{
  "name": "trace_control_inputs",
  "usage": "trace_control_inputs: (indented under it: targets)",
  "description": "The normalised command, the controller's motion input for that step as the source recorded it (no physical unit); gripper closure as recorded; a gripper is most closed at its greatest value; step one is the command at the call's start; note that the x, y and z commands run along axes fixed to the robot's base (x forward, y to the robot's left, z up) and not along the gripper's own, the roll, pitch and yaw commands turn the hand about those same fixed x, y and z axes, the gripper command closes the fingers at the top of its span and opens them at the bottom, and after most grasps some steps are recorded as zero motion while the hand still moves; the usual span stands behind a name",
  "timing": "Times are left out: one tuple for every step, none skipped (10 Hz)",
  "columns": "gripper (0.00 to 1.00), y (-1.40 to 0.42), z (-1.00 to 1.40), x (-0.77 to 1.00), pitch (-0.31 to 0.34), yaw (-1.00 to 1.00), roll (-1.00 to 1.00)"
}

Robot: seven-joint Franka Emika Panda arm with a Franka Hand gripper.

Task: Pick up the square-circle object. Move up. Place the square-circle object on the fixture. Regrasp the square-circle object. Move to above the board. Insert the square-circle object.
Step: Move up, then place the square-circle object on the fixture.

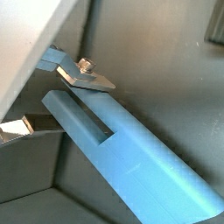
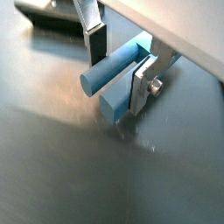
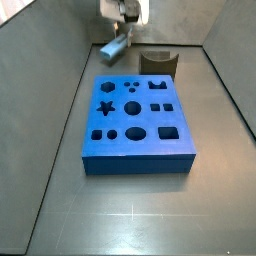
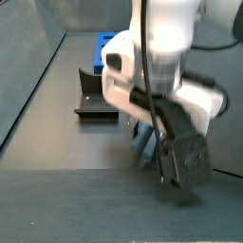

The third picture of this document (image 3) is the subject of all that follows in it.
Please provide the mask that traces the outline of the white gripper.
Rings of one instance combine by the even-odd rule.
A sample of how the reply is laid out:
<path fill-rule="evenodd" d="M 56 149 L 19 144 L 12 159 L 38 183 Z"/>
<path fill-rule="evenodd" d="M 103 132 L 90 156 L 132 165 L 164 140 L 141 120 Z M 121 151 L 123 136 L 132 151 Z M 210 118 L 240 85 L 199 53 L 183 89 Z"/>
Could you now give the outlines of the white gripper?
<path fill-rule="evenodd" d="M 149 0 L 100 0 L 103 17 L 122 22 L 146 25 L 149 20 Z M 113 24 L 114 37 L 118 36 L 118 22 Z M 132 44 L 132 27 L 127 33 L 127 47 Z"/>

